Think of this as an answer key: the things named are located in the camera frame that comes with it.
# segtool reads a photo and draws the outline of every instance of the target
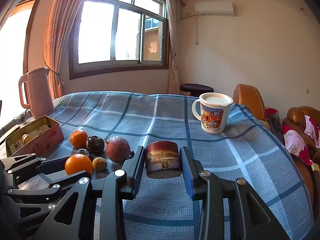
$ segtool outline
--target brown leather sofa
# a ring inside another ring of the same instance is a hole
[[[306,128],[306,119],[304,115],[310,116],[320,126],[320,111],[310,106],[292,107],[287,113],[287,117],[283,120],[283,124],[290,126],[295,130],[305,141],[310,159],[317,164],[320,164],[320,149],[316,147],[313,139],[304,133]]]
[[[250,86],[250,85],[245,85],[245,84],[237,84],[236,89],[233,92],[233,101],[236,104],[246,105],[249,108],[249,110],[251,111],[251,113],[257,119],[259,119],[270,130],[270,126],[265,124],[265,123],[268,124],[268,122],[266,121],[265,106],[264,106],[262,97],[256,87]],[[289,117],[290,117],[290,119],[292,119],[294,121],[294,123],[291,122],[290,127],[292,127],[292,128],[294,127],[301,132],[303,128],[301,126],[299,126],[298,124],[303,125],[304,114],[303,114],[303,118],[301,117],[301,114],[304,113],[303,111],[306,111],[306,113],[308,113],[309,116],[312,115],[311,116],[312,118],[313,118],[313,114],[316,114],[316,112],[311,109],[308,109],[308,108],[305,108],[304,110],[302,110],[302,109],[295,107],[295,109],[296,109],[295,113],[288,112],[287,118],[285,118],[286,121],[284,120],[284,124],[289,125],[288,123],[290,122],[290,120],[289,120]],[[319,115],[317,115],[318,118],[315,120],[317,125],[320,124],[320,112],[318,111],[318,113],[319,113]],[[320,183],[319,183],[320,182],[320,175],[317,171],[315,171],[315,173],[314,173],[310,166],[305,165],[297,157],[292,155],[292,158],[293,158],[295,165],[299,169],[299,171],[302,175],[302,178],[303,178],[303,180],[309,190],[311,203],[313,206],[313,215],[314,215],[314,218],[316,219],[319,214],[320,191],[318,191],[318,189],[320,190]]]

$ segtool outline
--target kettle handle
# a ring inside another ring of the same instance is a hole
[[[23,101],[23,95],[22,95],[22,84],[26,82],[27,86],[28,86],[28,82],[27,82],[27,74],[24,74],[23,76],[21,76],[21,78],[19,79],[19,96],[20,96],[20,103],[21,106],[25,109],[30,109],[30,104],[25,104]]]

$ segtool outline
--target pink kettle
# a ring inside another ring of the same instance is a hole
[[[46,67],[29,71],[19,79],[19,95],[21,106],[31,109],[34,118],[49,115],[53,112],[53,101],[50,94],[48,75],[50,69]],[[22,94],[22,84],[27,84],[26,98],[29,102],[24,103]]]

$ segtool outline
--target plaid tablecloth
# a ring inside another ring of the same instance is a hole
[[[312,226],[310,198],[285,147],[245,106],[236,104],[231,106],[223,133],[204,132],[191,111],[195,99],[126,92],[82,92],[63,96],[54,101],[55,110],[50,116],[60,122],[65,140],[45,157],[73,154],[75,149],[69,142],[69,135],[75,129],[102,138],[107,134],[122,136],[132,150],[159,140],[174,141],[179,148],[187,146],[193,158],[218,177],[245,178],[290,238],[302,239]],[[105,177],[119,168],[121,165],[108,160],[108,170],[95,171],[93,179]],[[44,188],[51,180],[63,176],[66,176],[65,171],[47,176],[40,174],[20,188]],[[97,204],[95,239],[99,239],[100,205],[101,200]],[[224,210],[225,239],[229,239],[227,201]],[[149,179],[144,171],[136,199],[124,203],[127,239],[197,239],[200,211],[201,202],[190,200],[182,176]]]

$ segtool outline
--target mug handle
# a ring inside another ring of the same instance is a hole
[[[193,102],[192,104],[192,113],[195,116],[196,119],[198,119],[199,121],[201,121],[201,116],[199,116],[199,114],[196,111],[196,103],[200,102],[200,99],[197,99],[196,101]]]

